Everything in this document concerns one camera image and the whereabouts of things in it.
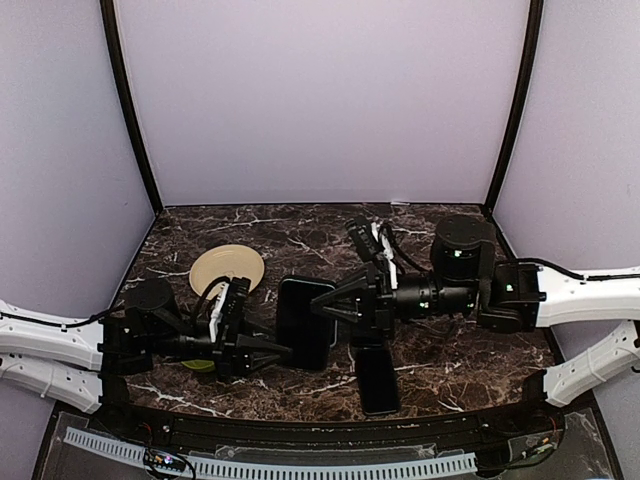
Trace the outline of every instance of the black cable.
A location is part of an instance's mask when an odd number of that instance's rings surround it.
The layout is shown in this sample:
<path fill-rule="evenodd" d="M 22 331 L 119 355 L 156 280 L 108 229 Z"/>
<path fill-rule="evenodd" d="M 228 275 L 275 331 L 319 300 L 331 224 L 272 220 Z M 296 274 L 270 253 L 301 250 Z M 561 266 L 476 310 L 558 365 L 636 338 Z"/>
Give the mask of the black cable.
<path fill-rule="evenodd" d="M 106 316 L 111 315 L 112 313 L 115 313 L 115 312 L 118 312 L 118 311 L 121 311 L 121 310 L 124 310 L 124 306 L 109 308 L 107 310 L 103 310 L 102 312 L 99 312 L 99 313 L 96 313 L 94 315 L 91 315 L 88 319 L 83 320 L 82 322 L 78 322 L 78 323 L 48 322 L 46 320 L 38 320 L 37 318 L 24 317 L 22 315 L 15 315 L 13 313 L 7 313 L 7 312 L 0 312 L 0 317 L 7 317 L 7 318 L 11 318 L 13 320 L 20 320 L 22 322 L 35 323 L 37 325 L 44 325 L 45 327 L 80 328 L 80 327 L 84 327 L 85 325 L 90 325 L 90 324 L 95 323 L 95 322 L 97 322 L 99 320 L 102 320 Z"/>
<path fill-rule="evenodd" d="M 569 278 L 573 278 L 574 280 L 580 280 L 581 282 L 604 282 L 606 280 L 626 280 L 631 278 L 640 278 L 640 273 L 625 273 L 621 275 L 591 275 L 584 276 L 577 272 L 572 272 L 556 263 L 550 262 L 549 260 L 545 260 L 543 258 L 514 258 L 513 260 L 502 260 L 496 262 L 498 265 L 500 264 L 518 264 L 518 263 L 535 263 L 538 265 L 542 265 L 543 267 L 551 268 L 556 272 L 559 272 L 563 275 L 566 275 Z"/>
<path fill-rule="evenodd" d="M 231 280 L 229 279 L 229 277 L 218 277 L 215 280 L 213 280 L 207 286 L 207 288 L 204 289 L 204 292 L 202 292 L 202 295 L 200 295 L 200 298 L 198 299 L 198 303 L 196 303 L 195 308 L 191 312 L 191 325 L 193 325 L 194 327 L 196 325 L 196 320 L 198 320 L 198 316 L 200 315 L 200 311 L 202 310 L 202 305 L 204 305 L 204 302 L 209 296 L 209 294 L 211 293 L 211 290 L 213 290 L 215 287 L 217 287 L 221 283 L 231 283 Z"/>
<path fill-rule="evenodd" d="M 402 248 L 400 248 L 400 245 L 398 245 L 398 242 L 396 241 L 396 236 L 393 233 L 393 229 L 391 228 L 391 225 L 389 225 L 388 223 L 383 223 L 382 226 L 380 227 L 380 230 L 386 233 L 387 240 L 389 240 L 389 244 L 391 245 L 391 248 L 393 248 L 393 250 L 398 254 L 398 256 L 402 258 L 405 262 L 407 262 L 408 265 L 415 268 L 419 272 L 427 271 L 426 268 L 424 268 L 422 265 L 416 262 L 413 258 L 407 255 L 404 252 L 404 250 L 402 250 Z"/>

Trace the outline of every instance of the smartphone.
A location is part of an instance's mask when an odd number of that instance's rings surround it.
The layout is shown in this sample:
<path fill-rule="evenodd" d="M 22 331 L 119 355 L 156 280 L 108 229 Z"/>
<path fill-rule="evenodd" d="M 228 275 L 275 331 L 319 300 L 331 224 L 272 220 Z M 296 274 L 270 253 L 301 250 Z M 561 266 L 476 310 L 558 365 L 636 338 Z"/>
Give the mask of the smartphone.
<path fill-rule="evenodd" d="M 398 383 L 391 353 L 386 348 L 367 348 L 356 353 L 356 377 L 365 415 L 400 411 Z"/>
<path fill-rule="evenodd" d="M 329 350 L 337 339 L 337 322 L 311 312 L 311 300 L 335 290 L 336 285 L 297 275 L 282 279 L 278 288 L 276 342 L 292 349 L 284 365 L 320 371 L 327 367 Z"/>

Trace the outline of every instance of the black metal frame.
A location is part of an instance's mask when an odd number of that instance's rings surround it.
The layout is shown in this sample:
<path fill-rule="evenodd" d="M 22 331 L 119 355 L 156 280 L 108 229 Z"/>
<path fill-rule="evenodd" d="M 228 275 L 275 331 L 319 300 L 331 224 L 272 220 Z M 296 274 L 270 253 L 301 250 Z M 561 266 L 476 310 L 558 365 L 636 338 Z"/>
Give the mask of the black metal frame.
<path fill-rule="evenodd" d="M 542 24 L 542 9 L 544 0 L 531 0 L 529 5 L 529 18 L 527 20 L 527 30 L 524 37 L 524 45 L 522 47 L 522 59 L 520 60 L 520 70 L 518 71 L 518 80 L 513 93 L 513 102 L 511 103 L 511 111 L 507 120 L 507 128 L 500 147 L 500 154 L 493 172 L 489 192 L 484 202 L 484 207 L 491 214 L 496 207 L 500 190 L 504 184 L 504 179 L 509 168 L 509 161 L 513 153 L 513 147 L 516 143 L 524 105 L 529 92 L 529 83 L 531 81 L 531 73 L 536 56 L 536 48 L 538 46 L 538 36 L 540 34 L 540 25 Z"/>
<path fill-rule="evenodd" d="M 149 197 L 151 206 L 157 215 L 162 212 L 164 206 L 162 204 L 162 199 L 160 198 L 158 186 L 153 178 L 153 171 L 151 170 L 151 164 L 149 163 L 149 156 L 147 155 L 147 150 L 145 149 L 142 133 L 140 131 L 140 125 L 138 124 L 138 117 L 136 115 L 136 109 L 131 95 L 131 88 L 129 87 L 129 80 L 127 78 L 127 70 L 124 64 L 124 57 L 122 56 L 122 46 L 120 45 L 118 23 L 113 0 L 100 0 L 100 9 L 102 11 L 104 34 L 107 40 L 107 48 L 109 49 L 113 78 L 116 83 L 116 89 L 118 90 L 118 97 L 120 98 L 122 115 L 124 116 L 124 121 L 127 125 L 129 139 L 131 140 L 131 147 L 133 148 L 133 153 L 136 157 L 138 168 L 140 169 L 140 175 L 142 176 L 147 196 Z"/>

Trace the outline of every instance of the marble table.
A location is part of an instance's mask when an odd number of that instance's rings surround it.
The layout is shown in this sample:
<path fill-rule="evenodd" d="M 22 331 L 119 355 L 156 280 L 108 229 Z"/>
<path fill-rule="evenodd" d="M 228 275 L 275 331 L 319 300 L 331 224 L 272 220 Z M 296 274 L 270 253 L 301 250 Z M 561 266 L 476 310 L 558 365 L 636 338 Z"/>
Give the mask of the marble table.
<path fill-rule="evenodd" d="M 435 224 L 477 206 L 389 204 L 175 207 L 157 219 L 124 283 L 164 277 L 178 303 L 193 307 L 189 269 L 208 249 L 239 243 L 264 258 L 265 277 L 250 295 L 247 318 L 274 326 L 277 287 L 287 274 L 339 280 L 361 265 L 344 224 L 358 214 L 394 225 L 401 247 L 425 267 Z M 525 377 L 553 364 L 541 331 L 500 335 L 475 318 L 433 318 L 426 328 L 398 324 L 391 348 L 402 410 L 396 418 L 472 411 L 517 402 Z M 363 420 L 353 359 L 345 342 L 320 373 L 269 367 L 246 379 L 217 382 L 156 358 L 153 371 L 127 377 L 135 404 L 173 412 L 281 421 Z"/>

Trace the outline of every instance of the plate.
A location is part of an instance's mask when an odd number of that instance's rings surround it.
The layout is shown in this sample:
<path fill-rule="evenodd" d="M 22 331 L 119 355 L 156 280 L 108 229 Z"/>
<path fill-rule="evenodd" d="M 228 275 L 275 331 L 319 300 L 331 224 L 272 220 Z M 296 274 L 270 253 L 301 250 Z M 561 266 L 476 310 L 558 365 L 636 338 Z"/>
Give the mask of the plate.
<path fill-rule="evenodd" d="M 244 245 L 224 245 L 209 250 L 195 261 L 189 273 L 189 283 L 198 296 L 218 277 L 245 277 L 251 280 L 253 291 L 264 276 L 264 260 L 253 248 Z M 222 290 L 216 286 L 207 299 L 211 300 Z"/>

